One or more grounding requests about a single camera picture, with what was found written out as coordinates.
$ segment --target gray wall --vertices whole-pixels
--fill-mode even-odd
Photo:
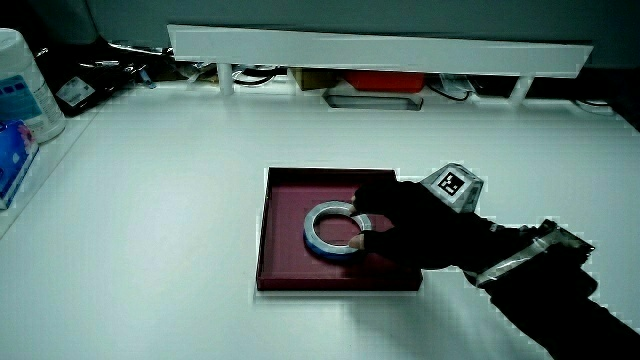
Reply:
[[[91,38],[83,0],[45,6],[70,41]],[[489,40],[591,43],[588,66],[640,66],[640,2],[629,0],[86,0],[97,31],[118,43],[168,46],[168,23]],[[60,9],[54,15],[55,8]],[[73,20],[68,15],[83,17]]]

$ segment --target red container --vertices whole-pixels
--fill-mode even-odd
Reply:
[[[348,263],[318,257],[303,239],[304,218],[325,201],[349,202],[368,181],[394,179],[392,170],[270,168],[256,271],[258,290],[398,290],[417,291],[420,269],[396,265],[376,254]],[[392,225],[370,216],[374,229]],[[344,244],[359,232],[346,217],[326,219],[316,229],[324,241]]]
[[[423,73],[346,70],[342,77],[360,91],[417,93],[424,87]]]

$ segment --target table surface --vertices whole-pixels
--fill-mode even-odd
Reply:
[[[454,268],[417,293],[257,292],[270,166],[420,179],[463,162],[485,180],[478,214],[595,245],[592,298],[640,324],[640,137],[568,102],[339,110],[284,83],[165,83],[70,119],[38,156],[0,223],[2,359],[548,357]]]

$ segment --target white tape roll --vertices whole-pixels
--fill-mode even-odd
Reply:
[[[348,245],[332,245],[320,239],[316,234],[314,225],[324,216],[327,215],[344,215],[350,217],[358,224],[360,230],[373,230],[371,220],[367,215],[358,215],[351,217],[351,204],[343,201],[328,201],[317,205],[304,219],[304,241],[314,253],[329,260],[347,260],[358,252],[357,249]]]

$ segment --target shelf leg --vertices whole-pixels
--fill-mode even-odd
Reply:
[[[532,75],[522,75],[518,78],[516,82],[516,86],[513,87],[513,91],[511,91],[511,96],[509,96],[509,102],[513,106],[520,106],[525,96],[527,96],[527,92],[529,88],[531,88],[531,83],[533,82]]]
[[[217,64],[218,82],[220,83],[220,92],[222,95],[229,96],[233,94],[233,77],[231,64]]]

